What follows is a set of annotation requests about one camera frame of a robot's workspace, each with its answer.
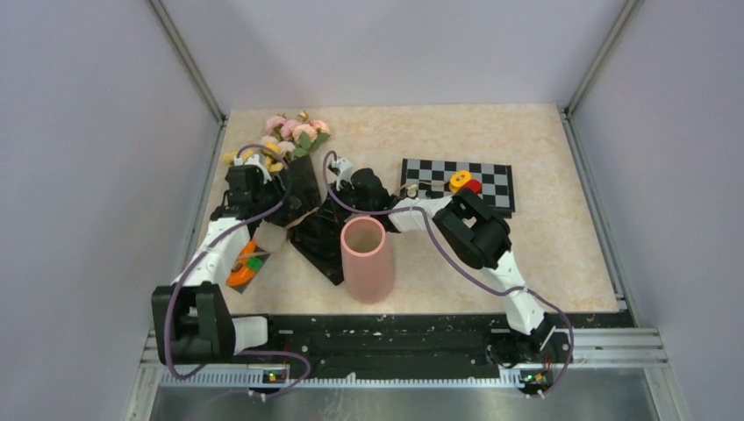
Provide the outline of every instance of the checkerboard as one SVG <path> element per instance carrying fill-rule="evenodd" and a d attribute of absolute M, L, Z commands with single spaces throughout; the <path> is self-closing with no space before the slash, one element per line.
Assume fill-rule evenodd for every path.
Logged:
<path fill-rule="evenodd" d="M 463 169 L 467 169 L 472 177 L 483 185 L 479 196 L 484 202 L 503 217 L 510 218 L 516 210 L 511 165 L 404 158 L 400 182 L 401 185 L 410 182 L 448 182 L 454 173 Z M 418 184 L 418 197 L 420 198 L 440 198 L 451 195 L 452 192 L 449 191 L 448 186 Z"/>

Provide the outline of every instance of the marble table surface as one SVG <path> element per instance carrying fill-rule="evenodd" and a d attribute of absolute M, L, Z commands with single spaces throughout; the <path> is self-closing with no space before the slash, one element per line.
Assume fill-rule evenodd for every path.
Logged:
<path fill-rule="evenodd" d="M 326 151 L 356 168 L 370 167 L 383 185 L 400 183 L 403 158 L 511 165 L 517 211 L 507 222 L 512 250 L 528 285 L 564 311 L 617 311 L 556 106 L 552 103 L 338 107 L 307 110 L 326 121 L 331 138 L 313 155 L 320 179 Z M 235 110 L 222 152 L 262 136 L 266 118 L 299 110 Z M 218 205 L 226 166 L 218 164 L 201 237 Z M 322 195 L 325 189 L 321 186 Z M 503 312 L 499 298 L 457 274 L 425 232 L 390 234 L 396 285 L 381 303 L 352 300 L 287 243 L 274 253 L 242 293 L 223 285 L 233 314 L 370 314 Z M 469 270 L 477 276 L 477 271 Z"/>

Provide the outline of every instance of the pink cylinder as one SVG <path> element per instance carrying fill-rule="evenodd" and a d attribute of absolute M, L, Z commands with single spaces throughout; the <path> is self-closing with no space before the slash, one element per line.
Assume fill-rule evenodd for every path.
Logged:
<path fill-rule="evenodd" d="M 350 219 L 341 230 L 341 263 L 349 295 L 377 303 L 393 290 L 393 252 L 385 228 L 370 217 Z"/>

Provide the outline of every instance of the lavender wall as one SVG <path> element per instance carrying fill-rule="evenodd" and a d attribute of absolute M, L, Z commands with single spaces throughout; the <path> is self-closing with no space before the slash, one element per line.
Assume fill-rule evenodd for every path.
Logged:
<path fill-rule="evenodd" d="M 0 419 L 122 417 L 216 132 L 145 2 L 0 2 Z"/>
<path fill-rule="evenodd" d="M 645 2 L 577 115 L 640 319 L 695 419 L 741 419 L 744 3 Z"/>
<path fill-rule="evenodd" d="M 166 0 L 220 105 L 567 103 L 624 0 Z"/>

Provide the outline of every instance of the pink flower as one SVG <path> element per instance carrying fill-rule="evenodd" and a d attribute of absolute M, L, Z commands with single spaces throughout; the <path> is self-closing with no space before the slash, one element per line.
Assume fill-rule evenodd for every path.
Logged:
<path fill-rule="evenodd" d="M 297 148 L 297 146 L 292 142 L 279 142 L 277 146 L 279 146 L 279 150 L 282 151 L 282 156 L 286 153 L 295 152 L 295 149 Z"/>
<path fill-rule="evenodd" d="M 266 133 L 271 134 L 274 132 L 276 127 L 283 125 L 287 122 L 287 119 L 282 116 L 273 116 L 266 120 Z"/>
<path fill-rule="evenodd" d="M 318 131 L 315 130 L 315 128 L 311 125 L 299 125 L 295 127 L 295 130 L 292 131 L 292 138 L 296 142 L 300 141 L 300 136 L 302 133 L 307 133 L 307 135 L 310 137 L 310 142 L 314 142 L 315 138 L 318 137 Z"/>
<path fill-rule="evenodd" d="M 294 132 L 295 128 L 297 128 L 297 126 L 301 124 L 302 123 L 297 120 L 287 120 L 282 126 L 282 130 L 280 131 L 282 139 L 292 140 L 292 132 Z"/>
<path fill-rule="evenodd" d="M 318 132 L 331 134 L 331 128 L 328 127 L 328 125 L 323 121 L 312 120 L 310 122 L 310 125 L 312 126 L 312 128 L 314 128 Z"/>

